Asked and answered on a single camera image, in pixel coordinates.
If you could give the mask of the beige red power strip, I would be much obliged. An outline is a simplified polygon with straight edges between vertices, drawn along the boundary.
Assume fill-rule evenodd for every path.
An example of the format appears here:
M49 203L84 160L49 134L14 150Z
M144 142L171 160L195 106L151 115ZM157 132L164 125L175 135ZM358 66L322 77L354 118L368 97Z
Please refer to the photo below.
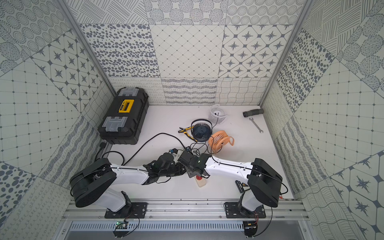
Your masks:
M196 182L197 182L199 188L202 188L207 184L206 179L203 177L200 177L200 176L196 176Z

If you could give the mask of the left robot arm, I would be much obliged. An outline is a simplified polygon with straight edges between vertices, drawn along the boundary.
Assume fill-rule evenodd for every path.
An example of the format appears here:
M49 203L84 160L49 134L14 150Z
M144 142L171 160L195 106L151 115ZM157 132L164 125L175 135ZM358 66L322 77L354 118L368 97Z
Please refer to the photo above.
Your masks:
M127 216L133 211L132 202L126 192L118 192L111 188L112 185L150 185L161 177L172 178L185 173L185 167L176 163L170 153L141 167L119 166L103 158L71 177L71 196L78 208L97 205Z

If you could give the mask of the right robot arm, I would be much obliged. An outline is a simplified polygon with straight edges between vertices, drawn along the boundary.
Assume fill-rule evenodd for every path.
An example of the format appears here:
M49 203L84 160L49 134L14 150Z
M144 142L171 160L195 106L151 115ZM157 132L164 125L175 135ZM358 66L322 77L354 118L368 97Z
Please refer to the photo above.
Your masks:
M248 185L250 189L240 198L240 208L253 212L262 205L276 208L279 204L283 179L262 159L241 163L209 154L198 157L183 151L177 161L184 166L190 178L222 176Z

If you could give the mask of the navy blue desk fan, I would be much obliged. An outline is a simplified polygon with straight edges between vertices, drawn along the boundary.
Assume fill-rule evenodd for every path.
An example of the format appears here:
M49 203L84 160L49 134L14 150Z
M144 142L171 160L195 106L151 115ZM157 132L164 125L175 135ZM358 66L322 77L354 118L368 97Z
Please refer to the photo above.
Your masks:
M207 119L196 119L191 127L192 136L198 143L207 142L213 134L213 124Z

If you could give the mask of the yellow black pliers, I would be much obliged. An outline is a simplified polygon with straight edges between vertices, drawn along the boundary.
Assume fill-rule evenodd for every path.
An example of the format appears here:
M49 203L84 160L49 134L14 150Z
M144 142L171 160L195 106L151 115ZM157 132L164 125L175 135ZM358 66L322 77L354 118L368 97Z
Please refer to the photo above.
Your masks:
M181 134L184 134L186 135L190 140L194 141L195 143L197 143L198 141L193 138L192 135L189 134L188 131L192 131L194 127L188 127L188 128L180 128L180 130L178 131L178 133L181 133Z

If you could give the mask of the black drill bit case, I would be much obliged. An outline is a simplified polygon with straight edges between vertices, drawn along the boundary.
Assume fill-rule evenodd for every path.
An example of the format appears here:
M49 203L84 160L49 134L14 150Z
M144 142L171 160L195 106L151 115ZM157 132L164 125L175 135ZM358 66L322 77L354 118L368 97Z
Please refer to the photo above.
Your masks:
M241 182L238 181L238 180L235 181L235 184L236 184L236 186L237 186L237 188L238 188L238 190L239 190L239 192L240 192L241 194L244 193L244 192L246 192L246 191L248 191L248 190L250 190L250 187L249 187L247 184L245 184L245 183L241 183Z

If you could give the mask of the black yellow toolbox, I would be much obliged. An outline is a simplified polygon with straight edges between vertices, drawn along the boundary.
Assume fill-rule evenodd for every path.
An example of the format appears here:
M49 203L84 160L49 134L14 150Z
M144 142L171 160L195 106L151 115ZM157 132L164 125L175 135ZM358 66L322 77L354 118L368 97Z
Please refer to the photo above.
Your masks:
M111 145L137 144L148 108L149 95L144 89L119 89L98 127L101 139Z

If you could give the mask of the silver wrench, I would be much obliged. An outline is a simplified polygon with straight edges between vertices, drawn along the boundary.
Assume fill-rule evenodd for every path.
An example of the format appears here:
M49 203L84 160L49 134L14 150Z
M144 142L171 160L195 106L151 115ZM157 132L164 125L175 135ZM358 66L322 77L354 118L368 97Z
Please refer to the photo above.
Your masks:
M262 134L264 131L257 125L253 118L249 118L249 120L254 124L254 126L258 129L258 131Z

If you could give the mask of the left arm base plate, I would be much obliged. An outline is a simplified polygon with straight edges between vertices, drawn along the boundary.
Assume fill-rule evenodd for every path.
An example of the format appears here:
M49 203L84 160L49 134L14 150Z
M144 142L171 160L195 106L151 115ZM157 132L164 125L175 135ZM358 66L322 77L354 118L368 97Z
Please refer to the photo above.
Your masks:
M144 219L147 212L147 202L135 202L125 205L117 212L107 209L105 219Z

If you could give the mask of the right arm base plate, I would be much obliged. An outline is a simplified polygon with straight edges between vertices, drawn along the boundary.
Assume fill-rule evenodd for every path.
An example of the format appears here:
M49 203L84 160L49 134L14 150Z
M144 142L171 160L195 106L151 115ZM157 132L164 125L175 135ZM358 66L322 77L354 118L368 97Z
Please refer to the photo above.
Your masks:
M265 219L266 212L263 205L257 207L254 211L249 211L240 206L237 202L225 202L223 204L227 219Z

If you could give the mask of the aluminium mounting rail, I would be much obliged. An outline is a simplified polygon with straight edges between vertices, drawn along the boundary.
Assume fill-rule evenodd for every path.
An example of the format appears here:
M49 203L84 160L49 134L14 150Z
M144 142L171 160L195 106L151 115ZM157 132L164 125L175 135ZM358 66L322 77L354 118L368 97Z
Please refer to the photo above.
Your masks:
M77 208L70 203L62 218L71 231L244 231L258 225L298 223L301 229L309 217L301 201L281 201L277 208L260 207L256 213L242 217L235 212L236 203L220 200L166 201L154 200L147 204L140 200L133 204L134 213L127 219L102 207Z

